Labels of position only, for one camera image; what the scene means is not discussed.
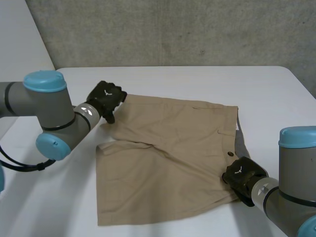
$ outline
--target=beige pants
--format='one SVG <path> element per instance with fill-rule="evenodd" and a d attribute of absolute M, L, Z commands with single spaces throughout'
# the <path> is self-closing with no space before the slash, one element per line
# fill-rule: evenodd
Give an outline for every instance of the beige pants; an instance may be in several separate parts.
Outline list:
<path fill-rule="evenodd" d="M 236 196 L 222 181 L 237 159 L 237 107 L 128 95 L 97 148 L 98 225 L 192 217 Z"/>

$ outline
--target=white table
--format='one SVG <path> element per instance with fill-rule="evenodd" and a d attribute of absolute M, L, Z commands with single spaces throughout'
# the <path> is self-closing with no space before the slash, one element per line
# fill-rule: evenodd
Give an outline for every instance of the white table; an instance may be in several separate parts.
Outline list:
<path fill-rule="evenodd" d="M 316 123 L 316 100 L 282 67 L 146 67 L 60 69 L 74 105 L 100 80 L 131 94 L 239 106 L 251 157 L 278 177 L 278 136 L 287 126 Z M 1 140 L 13 158 L 36 163 L 37 119 L 19 118 Z M 1 237 L 283 237 L 257 208 L 222 205 L 179 221 L 98 227 L 95 147 L 109 140 L 98 127 L 65 160 L 42 172 L 5 170 L 0 195 Z"/>

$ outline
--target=white wall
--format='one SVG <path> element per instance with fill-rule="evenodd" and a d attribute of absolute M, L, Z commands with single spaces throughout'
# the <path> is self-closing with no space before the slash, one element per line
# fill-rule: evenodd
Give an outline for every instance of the white wall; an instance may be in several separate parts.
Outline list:
<path fill-rule="evenodd" d="M 0 0 L 0 81 L 21 81 L 30 72 L 54 70 L 24 0 Z M 0 138 L 16 118 L 0 118 Z"/>

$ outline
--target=black cable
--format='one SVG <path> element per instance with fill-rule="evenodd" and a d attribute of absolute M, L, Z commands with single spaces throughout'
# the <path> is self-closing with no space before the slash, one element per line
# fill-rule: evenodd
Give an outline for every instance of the black cable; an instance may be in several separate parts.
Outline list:
<path fill-rule="evenodd" d="M 46 167 L 49 167 L 50 165 L 55 163 L 55 160 L 49 159 L 46 162 L 39 163 L 37 165 L 23 164 L 23 163 L 20 163 L 16 160 L 12 159 L 10 156 L 8 156 L 8 154 L 4 152 L 4 150 L 2 149 L 1 146 L 0 146 L 0 153 L 2 155 L 4 155 L 4 157 L 6 157 L 9 161 L 11 161 L 15 164 L 18 164 L 20 166 L 8 164 L 8 163 L 4 162 L 3 160 L 0 160 L 1 165 L 3 167 L 8 168 L 8 169 L 12 169 L 12 170 L 19 171 L 19 172 L 32 172 L 32 171 L 37 171 L 37 170 L 40 171 L 40 170 L 44 170 Z"/>
<path fill-rule="evenodd" d="M 30 164 L 23 164 L 23 163 L 20 163 L 20 162 L 18 162 L 16 160 L 12 159 L 10 156 L 7 155 L 7 153 L 4 152 L 4 150 L 1 147 L 1 145 L 0 145 L 0 152 L 5 158 L 7 158 L 12 163 L 15 163 L 15 164 L 18 164 L 18 165 L 24 166 L 24 167 L 28 167 L 28 166 L 35 167 L 36 166 L 36 165 L 30 165 Z"/>

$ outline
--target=gray wall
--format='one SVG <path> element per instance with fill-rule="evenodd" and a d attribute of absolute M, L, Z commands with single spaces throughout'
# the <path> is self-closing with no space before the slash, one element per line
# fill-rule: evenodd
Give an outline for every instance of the gray wall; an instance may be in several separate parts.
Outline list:
<path fill-rule="evenodd" d="M 315 0 L 27 0 L 62 67 L 279 65 L 316 96 Z"/>

